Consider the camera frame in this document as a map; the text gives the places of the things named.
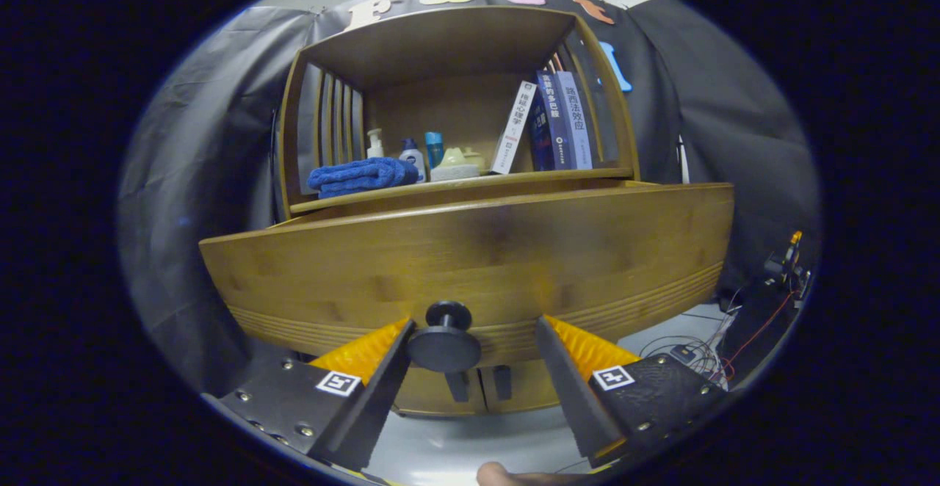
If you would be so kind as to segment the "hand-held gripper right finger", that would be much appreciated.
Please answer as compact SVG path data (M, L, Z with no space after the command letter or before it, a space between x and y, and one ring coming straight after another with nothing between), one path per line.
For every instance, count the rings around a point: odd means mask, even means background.
M665 449L729 398L670 355L638 357L554 316L538 318L535 336L575 445L594 468Z

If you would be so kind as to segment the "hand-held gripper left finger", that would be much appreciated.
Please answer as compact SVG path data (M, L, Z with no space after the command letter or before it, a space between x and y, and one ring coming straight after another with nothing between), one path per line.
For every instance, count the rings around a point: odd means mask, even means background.
M359 472L408 371L414 329L412 319L400 319L310 363L283 357L222 398L203 399L289 455Z

